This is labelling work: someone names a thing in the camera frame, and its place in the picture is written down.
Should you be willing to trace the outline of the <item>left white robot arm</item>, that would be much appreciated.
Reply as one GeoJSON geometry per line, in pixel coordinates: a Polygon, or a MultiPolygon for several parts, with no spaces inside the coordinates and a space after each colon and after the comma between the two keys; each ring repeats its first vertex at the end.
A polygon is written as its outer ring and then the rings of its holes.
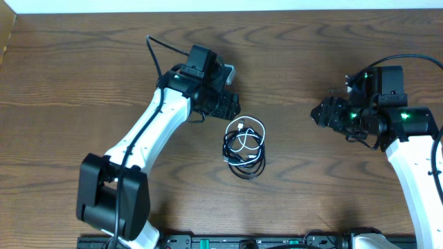
{"type": "Polygon", "coordinates": [[[198,45],[187,58],[160,74],[150,105],[125,137],[80,165],[76,216],[111,235],[104,248],[155,248],[160,233],[148,221],[148,176],[156,158],[191,113],[224,120],[240,113],[238,94],[225,88],[235,67],[198,45]]]}

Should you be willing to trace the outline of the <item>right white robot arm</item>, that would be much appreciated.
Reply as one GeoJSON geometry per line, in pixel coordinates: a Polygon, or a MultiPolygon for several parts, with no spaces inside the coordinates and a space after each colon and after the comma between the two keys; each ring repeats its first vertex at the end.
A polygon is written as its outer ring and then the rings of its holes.
{"type": "Polygon", "coordinates": [[[442,146],[427,107],[409,107],[400,66],[370,66],[347,83],[348,99],[327,97],[311,111],[319,127],[365,143],[388,158],[413,221],[418,248],[442,247],[442,146]]]}

